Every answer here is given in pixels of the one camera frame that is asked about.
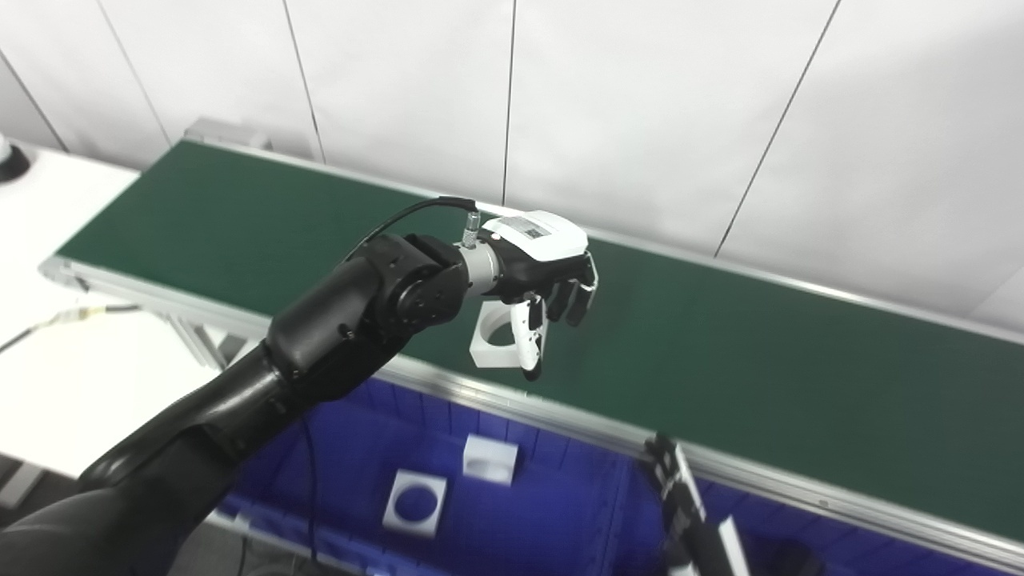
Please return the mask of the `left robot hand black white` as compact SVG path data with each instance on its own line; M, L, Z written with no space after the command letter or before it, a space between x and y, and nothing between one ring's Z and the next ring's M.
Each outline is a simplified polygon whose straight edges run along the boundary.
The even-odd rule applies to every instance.
M507 306L517 364L535 382L549 323L578 326L598 290L588 234L566 218L534 210L493 218L476 239L489 248L494 264L483 295Z

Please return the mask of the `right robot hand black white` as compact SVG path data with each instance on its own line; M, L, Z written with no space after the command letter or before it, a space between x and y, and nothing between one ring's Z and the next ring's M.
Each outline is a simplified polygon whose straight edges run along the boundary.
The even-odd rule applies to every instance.
M657 433L644 441L640 464L662 508L663 573L750 575L746 554L731 517L707 518L694 474L679 442Z

